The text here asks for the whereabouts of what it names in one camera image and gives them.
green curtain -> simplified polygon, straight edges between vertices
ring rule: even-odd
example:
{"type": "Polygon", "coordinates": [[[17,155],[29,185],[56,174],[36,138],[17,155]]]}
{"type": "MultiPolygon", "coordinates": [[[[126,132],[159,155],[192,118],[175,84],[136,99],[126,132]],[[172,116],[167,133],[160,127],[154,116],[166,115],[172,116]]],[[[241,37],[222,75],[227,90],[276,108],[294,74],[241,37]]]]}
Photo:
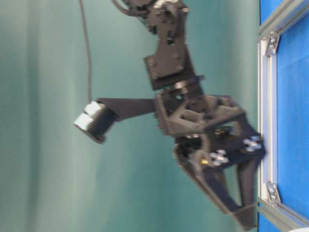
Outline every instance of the green curtain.
{"type": "MultiPolygon", "coordinates": [[[[232,95],[256,125],[258,1],[185,3],[205,92],[232,95]]],[[[152,98],[156,37],[109,0],[84,5],[93,97],[152,98]]],[[[116,124],[104,145],[73,126],[87,103],[77,0],[2,0],[0,19],[1,232],[241,231],[179,169],[153,115],[116,124]]]]}

black robotic arm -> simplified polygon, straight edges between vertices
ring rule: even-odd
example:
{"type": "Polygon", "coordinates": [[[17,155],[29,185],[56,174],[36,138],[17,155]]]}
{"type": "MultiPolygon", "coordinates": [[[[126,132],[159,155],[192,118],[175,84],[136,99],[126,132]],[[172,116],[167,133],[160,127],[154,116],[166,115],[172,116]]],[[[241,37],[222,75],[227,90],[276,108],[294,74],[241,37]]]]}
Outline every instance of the black robotic arm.
{"type": "Polygon", "coordinates": [[[185,43],[189,8],[181,0],[116,0],[128,16],[139,17],[159,37],[158,49],[145,63],[154,99],[93,101],[75,125],[97,143],[116,121],[154,112],[165,135],[175,138],[174,157],[224,213],[243,227],[255,227],[254,176],[266,151],[263,140],[248,123],[246,114],[229,96],[204,95],[203,76],[194,72],[185,43]],[[224,169],[237,166],[241,205],[229,195],[224,169]]]}

black cable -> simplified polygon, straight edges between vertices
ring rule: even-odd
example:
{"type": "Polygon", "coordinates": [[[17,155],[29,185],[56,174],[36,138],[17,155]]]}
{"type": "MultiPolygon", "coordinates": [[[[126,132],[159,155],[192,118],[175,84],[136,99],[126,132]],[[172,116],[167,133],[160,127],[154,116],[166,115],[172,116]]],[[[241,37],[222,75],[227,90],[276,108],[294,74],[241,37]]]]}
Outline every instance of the black cable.
{"type": "Polygon", "coordinates": [[[85,46],[86,46],[86,53],[87,53],[87,91],[88,91],[88,101],[91,102],[92,93],[91,93],[91,81],[92,81],[92,63],[91,63],[91,53],[90,53],[90,44],[88,38],[88,31],[87,31],[87,24],[86,24],[86,17],[84,11],[83,0],[79,0],[79,5],[81,8],[82,14],[82,21],[83,21],[83,31],[84,31],[84,39],[85,39],[85,46]]]}

blue surface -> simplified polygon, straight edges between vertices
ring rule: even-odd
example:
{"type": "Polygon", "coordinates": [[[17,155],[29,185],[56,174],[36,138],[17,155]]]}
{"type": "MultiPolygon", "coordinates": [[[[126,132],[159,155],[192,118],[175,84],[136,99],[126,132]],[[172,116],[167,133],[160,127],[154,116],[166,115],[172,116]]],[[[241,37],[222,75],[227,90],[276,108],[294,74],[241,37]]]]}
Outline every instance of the blue surface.
{"type": "Polygon", "coordinates": [[[260,0],[261,23],[265,22],[282,2],[283,0],[260,0]]]}
{"type": "Polygon", "coordinates": [[[309,218],[309,16],[278,49],[278,182],[282,201],[309,218]]]}
{"type": "Polygon", "coordinates": [[[280,232],[262,214],[259,216],[259,232],[280,232]]]}

bolt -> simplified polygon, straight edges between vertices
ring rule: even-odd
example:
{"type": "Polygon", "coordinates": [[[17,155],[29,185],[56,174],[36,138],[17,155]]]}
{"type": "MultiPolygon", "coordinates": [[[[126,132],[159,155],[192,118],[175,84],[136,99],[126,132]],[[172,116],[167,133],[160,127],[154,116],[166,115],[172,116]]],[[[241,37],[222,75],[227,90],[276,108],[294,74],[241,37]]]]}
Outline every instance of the bolt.
{"type": "Polygon", "coordinates": [[[221,163],[218,162],[218,161],[215,161],[215,162],[212,162],[214,166],[218,167],[218,166],[221,166],[221,163]]]}
{"type": "Polygon", "coordinates": [[[158,73],[155,73],[155,72],[152,74],[152,77],[153,77],[154,80],[158,79],[159,76],[160,75],[158,73]]]}
{"type": "Polygon", "coordinates": [[[188,13],[188,12],[189,12],[189,8],[184,7],[184,8],[183,8],[183,12],[184,12],[184,13],[188,13]]]}
{"type": "Polygon", "coordinates": [[[179,58],[180,58],[180,55],[179,55],[178,53],[174,53],[174,54],[173,54],[173,58],[174,58],[174,59],[179,59],[179,58]]]}
{"type": "Polygon", "coordinates": [[[155,61],[153,59],[150,59],[148,61],[149,66],[155,66],[155,61]]]}
{"type": "Polygon", "coordinates": [[[177,65],[177,66],[176,66],[176,70],[178,70],[178,71],[183,70],[183,66],[182,66],[182,65],[177,65]]]}
{"type": "Polygon", "coordinates": [[[272,187],[269,187],[268,190],[269,190],[269,192],[271,192],[271,193],[275,192],[275,190],[274,190],[272,187]]]}

